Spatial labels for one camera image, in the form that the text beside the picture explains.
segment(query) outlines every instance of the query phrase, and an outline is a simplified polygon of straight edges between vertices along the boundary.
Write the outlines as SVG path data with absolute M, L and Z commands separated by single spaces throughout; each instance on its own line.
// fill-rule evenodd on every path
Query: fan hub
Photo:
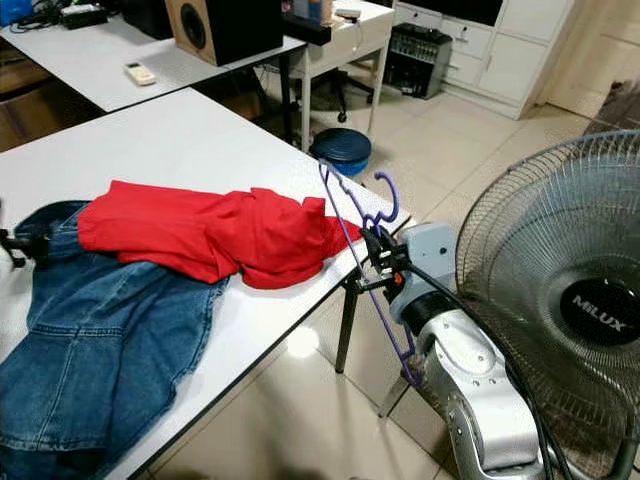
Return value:
M 560 312 L 584 339 L 604 346 L 640 337 L 640 299 L 625 285 L 606 278 L 579 280 L 565 289 Z

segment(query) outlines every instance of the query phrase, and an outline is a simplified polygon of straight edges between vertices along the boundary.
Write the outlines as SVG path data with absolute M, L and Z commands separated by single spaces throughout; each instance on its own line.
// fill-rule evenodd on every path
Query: wooden speaker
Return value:
M 282 46 L 280 0 L 166 0 L 176 45 L 214 65 Z

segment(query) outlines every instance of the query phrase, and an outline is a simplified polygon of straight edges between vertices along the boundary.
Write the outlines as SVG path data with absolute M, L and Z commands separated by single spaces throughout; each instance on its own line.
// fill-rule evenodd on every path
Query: cabinet drawer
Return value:
M 394 25 L 410 23 L 424 28 L 436 28 L 438 30 L 441 28 L 442 14 L 440 13 L 429 12 L 415 7 L 411 8 L 401 4 L 398 4 L 395 10 Z
M 491 32 L 473 25 L 456 22 L 449 18 L 445 18 L 442 21 L 440 30 L 453 38 L 452 49 L 454 52 L 464 53 L 476 58 L 484 57 L 491 39 Z
M 451 52 L 451 59 L 445 72 L 445 80 L 456 80 L 468 84 L 475 83 L 478 72 L 480 71 L 479 60 L 463 53 Z

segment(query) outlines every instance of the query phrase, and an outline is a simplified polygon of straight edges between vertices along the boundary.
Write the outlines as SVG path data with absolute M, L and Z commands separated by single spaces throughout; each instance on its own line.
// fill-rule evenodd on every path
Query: electric fan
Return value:
M 471 209 L 456 256 L 459 295 L 569 460 L 607 474 L 640 438 L 640 132 L 583 137 L 510 168 Z

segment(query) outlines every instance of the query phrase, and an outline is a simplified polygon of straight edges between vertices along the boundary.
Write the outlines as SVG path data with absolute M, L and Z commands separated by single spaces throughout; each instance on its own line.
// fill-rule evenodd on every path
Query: denim jeans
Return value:
M 86 205 L 49 205 L 15 230 L 50 240 L 34 272 L 29 333 L 0 364 L 0 472 L 9 479 L 113 467 L 197 365 L 226 287 L 84 251 L 77 218 Z

